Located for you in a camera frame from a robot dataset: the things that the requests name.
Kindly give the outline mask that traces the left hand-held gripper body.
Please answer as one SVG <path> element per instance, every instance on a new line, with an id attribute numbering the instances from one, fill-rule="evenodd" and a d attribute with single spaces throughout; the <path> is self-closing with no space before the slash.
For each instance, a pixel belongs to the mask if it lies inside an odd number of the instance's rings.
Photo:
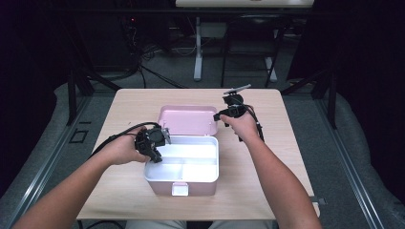
<path id="1" fill-rule="evenodd" d="M 161 126 L 140 131 L 136 136 L 136 149 L 145 156 L 160 156 L 158 147 L 171 143 L 168 128 Z"/>

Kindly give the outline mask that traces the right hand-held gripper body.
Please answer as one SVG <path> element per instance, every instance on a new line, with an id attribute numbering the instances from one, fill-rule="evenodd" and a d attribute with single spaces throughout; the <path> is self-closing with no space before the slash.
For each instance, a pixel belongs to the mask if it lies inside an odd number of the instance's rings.
<path id="1" fill-rule="evenodd" d="M 223 100 L 227 105 L 227 109 L 225 111 L 226 115 L 230 117 L 240 117 L 247 111 L 247 106 L 239 92 L 250 87 L 251 85 L 247 84 L 239 88 L 232 88 L 224 93 Z"/>

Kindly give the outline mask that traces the pink storage box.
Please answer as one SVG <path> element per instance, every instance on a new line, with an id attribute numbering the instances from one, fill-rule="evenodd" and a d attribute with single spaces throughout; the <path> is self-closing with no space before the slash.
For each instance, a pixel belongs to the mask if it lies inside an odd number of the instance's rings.
<path id="1" fill-rule="evenodd" d="M 169 129 L 170 137 L 175 135 L 214 136 L 218 132 L 213 115 L 217 109 L 203 105 L 165 105 L 160 109 L 158 123 Z M 213 196 L 214 182 L 148 181 L 155 194 L 160 196 L 190 197 Z"/>

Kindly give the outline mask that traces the white compartment tray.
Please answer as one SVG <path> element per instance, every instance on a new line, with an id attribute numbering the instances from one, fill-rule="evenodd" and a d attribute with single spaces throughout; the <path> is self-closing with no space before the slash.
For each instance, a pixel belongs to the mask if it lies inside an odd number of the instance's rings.
<path id="1" fill-rule="evenodd" d="M 214 182 L 219 177 L 219 145 L 214 136 L 175 135 L 158 148 L 161 162 L 147 162 L 144 177 L 152 182 Z"/>

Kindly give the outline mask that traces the person's right hand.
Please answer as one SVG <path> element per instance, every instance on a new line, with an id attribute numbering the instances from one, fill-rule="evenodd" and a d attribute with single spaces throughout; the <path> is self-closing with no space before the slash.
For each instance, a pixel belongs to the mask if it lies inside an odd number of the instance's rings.
<path id="1" fill-rule="evenodd" d="M 242 116 L 237 118 L 222 115 L 221 121 L 228 124 L 233 129 L 234 133 L 245 143 L 260 138 L 256 122 L 249 112 L 245 112 Z"/>

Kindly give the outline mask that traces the person's left hand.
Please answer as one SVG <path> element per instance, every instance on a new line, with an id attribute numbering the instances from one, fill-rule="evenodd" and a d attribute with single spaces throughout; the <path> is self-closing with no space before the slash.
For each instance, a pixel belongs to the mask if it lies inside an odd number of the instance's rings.
<path id="1" fill-rule="evenodd" d="M 110 165 L 126 164 L 132 161 L 147 162 L 150 157 L 141 154 L 135 147 L 136 136 L 144 126 L 138 127 L 127 134 L 119 136 L 108 143 L 100 152 Z"/>

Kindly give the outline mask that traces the white desk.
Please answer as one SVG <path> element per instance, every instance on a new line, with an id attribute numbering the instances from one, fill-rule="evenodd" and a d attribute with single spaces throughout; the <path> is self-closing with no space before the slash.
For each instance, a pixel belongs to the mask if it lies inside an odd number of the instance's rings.
<path id="1" fill-rule="evenodd" d="M 188 10 L 225 9 L 225 10 L 252 10 L 252 9 L 310 9 L 314 0 L 176 0 L 176 7 Z M 194 80 L 202 79 L 203 51 L 201 18 L 196 16 L 196 61 Z"/>

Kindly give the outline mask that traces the black chair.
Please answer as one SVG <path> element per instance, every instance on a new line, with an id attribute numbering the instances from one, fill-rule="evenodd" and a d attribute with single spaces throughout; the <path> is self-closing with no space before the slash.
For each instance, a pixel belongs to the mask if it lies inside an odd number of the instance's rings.
<path id="1" fill-rule="evenodd" d="M 281 14 L 244 14 L 229 21 L 222 47 L 221 86 L 227 77 L 265 72 L 267 87 L 291 19 Z"/>

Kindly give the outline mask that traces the black metal stand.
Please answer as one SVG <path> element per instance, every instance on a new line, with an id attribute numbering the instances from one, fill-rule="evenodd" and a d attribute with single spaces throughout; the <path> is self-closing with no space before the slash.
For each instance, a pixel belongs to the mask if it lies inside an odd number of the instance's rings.
<path id="1" fill-rule="evenodd" d="M 80 90 L 84 96 L 92 96 L 95 92 L 95 89 L 90 82 L 91 79 L 101 83 L 115 92 L 120 89 L 120 86 L 102 77 L 100 74 L 94 71 L 86 68 L 71 70 L 67 81 L 69 101 L 69 118 L 67 121 L 68 126 L 70 126 L 77 117 L 76 90 Z"/>
<path id="2" fill-rule="evenodd" d="M 321 70 L 318 73 L 311 75 L 310 77 L 299 80 L 297 83 L 289 86 L 288 88 L 281 91 L 282 95 L 292 94 L 293 92 L 303 88 L 305 85 L 314 81 L 310 96 L 313 99 L 323 99 L 325 95 L 328 96 L 327 105 L 327 120 L 333 129 L 336 128 L 335 122 L 335 108 L 336 108 L 336 98 L 337 98 L 337 75 L 333 70 Z"/>

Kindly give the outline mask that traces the person's right leg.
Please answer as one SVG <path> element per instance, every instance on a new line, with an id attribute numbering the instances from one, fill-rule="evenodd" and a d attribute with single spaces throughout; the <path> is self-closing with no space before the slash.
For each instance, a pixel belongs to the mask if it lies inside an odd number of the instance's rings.
<path id="1" fill-rule="evenodd" d="M 208 229 L 276 229 L 273 220 L 216 220 Z"/>

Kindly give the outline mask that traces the dark computer cabinet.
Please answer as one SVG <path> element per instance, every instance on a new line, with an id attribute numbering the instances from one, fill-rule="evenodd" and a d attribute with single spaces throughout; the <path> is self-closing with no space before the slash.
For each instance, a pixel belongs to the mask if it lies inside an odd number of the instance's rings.
<path id="1" fill-rule="evenodd" d="M 98 71 L 123 71 L 133 65 L 116 16 L 84 14 L 76 18 L 76 23 L 91 63 Z"/>

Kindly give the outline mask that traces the aluminium floor rail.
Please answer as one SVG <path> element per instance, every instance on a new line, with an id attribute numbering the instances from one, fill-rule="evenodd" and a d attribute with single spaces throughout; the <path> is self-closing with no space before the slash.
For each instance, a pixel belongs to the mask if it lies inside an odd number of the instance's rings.
<path id="1" fill-rule="evenodd" d="M 91 97 L 80 98 L 72 121 L 69 121 L 68 108 L 63 105 L 63 99 L 57 101 L 51 122 L 6 195 L 0 199 L 0 211 L 4 221 L 0 229 L 11 229 L 36 203 L 53 171 L 60 164 L 63 151 L 70 144 L 71 138 L 81 135 L 85 139 L 83 131 L 79 131 L 77 126 L 91 100 Z"/>
<path id="2" fill-rule="evenodd" d="M 358 205 L 363 213 L 365 220 L 367 221 L 370 229 L 386 229 L 383 222 L 378 215 L 369 192 L 365 188 L 357 170 L 352 162 L 349 152 L 336 128 L 333 128 L 330 124 L 327 114 L 327 106 L 323 100 L 314 100 L 314 104 L 321 114 L 324 125 L 328 129 L 330 136 L 337 149 L 337 155 L 342 164 L 344 173 L 348 179 L 348 182 L 352 188 Z"/>

